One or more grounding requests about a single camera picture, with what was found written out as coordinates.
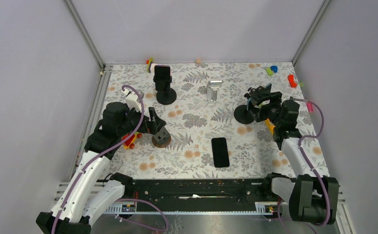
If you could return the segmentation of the black round-base phone stand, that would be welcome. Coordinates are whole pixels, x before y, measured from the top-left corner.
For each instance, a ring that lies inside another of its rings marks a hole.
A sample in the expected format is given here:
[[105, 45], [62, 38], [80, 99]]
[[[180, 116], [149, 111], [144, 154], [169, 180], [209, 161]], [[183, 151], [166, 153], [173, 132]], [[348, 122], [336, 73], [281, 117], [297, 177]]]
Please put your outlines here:
[[[248, 98], [252, 97], [252, 89], [249, 88], [247, 93], [244, 94], [244, 97], [248, 100]], [[252, 122], [256, 122], [256, 114], [258, 112], [258, 106], [254, 106], [249, 112], [246, 110], [246, 104], [239, 105], [234, 110], [234, 117], [235, 120], [241, 124], [251, 124]]]

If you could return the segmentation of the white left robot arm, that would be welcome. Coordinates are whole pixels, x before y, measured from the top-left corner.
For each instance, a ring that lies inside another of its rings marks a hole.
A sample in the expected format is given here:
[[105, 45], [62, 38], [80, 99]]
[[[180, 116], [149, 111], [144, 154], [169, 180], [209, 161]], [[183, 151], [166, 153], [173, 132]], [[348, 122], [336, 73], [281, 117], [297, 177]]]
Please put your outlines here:
[[102, 118], [84, 146], [79, 166], [63, 195], [49, 212], [39, 213], [36, 223], [45, 234], [89, 234], [93, 224], [116, 200], [133, 196], [132, 178], [115, 173], [106, 186], [88, 199], [99, 175], [122, 146], [130, 146], [143, 134], [152, 136], [155, 147], [164, 148], [171, 142], [166, 122], [153, 107], [144, 114], [144, 93], [129, 85], [122, 88], [125, 102], [106, 105]]

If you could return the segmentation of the black smartphone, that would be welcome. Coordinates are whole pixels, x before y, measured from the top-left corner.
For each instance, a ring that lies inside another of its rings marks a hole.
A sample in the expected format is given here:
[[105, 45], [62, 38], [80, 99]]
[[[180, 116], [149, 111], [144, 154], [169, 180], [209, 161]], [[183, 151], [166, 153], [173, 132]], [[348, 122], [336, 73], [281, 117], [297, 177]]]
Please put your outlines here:
[[227, 140], [224, 137], [211, 140], [213, 163], [215, 168], [226, 168], [230, 166]]

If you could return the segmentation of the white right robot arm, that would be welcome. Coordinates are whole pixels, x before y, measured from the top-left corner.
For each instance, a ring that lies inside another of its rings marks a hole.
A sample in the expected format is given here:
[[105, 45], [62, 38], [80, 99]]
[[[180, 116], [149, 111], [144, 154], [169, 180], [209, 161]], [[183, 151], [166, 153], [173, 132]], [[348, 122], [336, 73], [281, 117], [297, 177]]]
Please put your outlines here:
[[331, 225], [336, 220], [339, 183], [323, 174], [305, 153], [303, 140], [297, 128], [301, 101], [291, 97], [282, 100], [281, 92], [272, 92], [271, 84], [249, 88], [247, 111], [256, 122], [268, 121], [271, 134], [280, 151], [287, 157], [296, 176], [295, 182], [282, 175], [262, 187], [266, 200], [280, 197], [288, 203], [294, 221], [317, 226]]

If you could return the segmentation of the blue-edged smartphone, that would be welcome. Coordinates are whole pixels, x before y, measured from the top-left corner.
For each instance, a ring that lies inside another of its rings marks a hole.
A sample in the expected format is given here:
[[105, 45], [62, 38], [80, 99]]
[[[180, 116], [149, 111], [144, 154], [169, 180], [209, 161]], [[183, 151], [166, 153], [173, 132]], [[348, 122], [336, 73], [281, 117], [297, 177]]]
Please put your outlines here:
[[246, 110], [249, 112], [253, 107], [254, 107], [254, 105], [253, 105], [253, 103], [252, 103], [252, 100], [253, 100], [253, 98], [248, 98], [248, 100], [247, 100], [247, 104], [246, 104]]

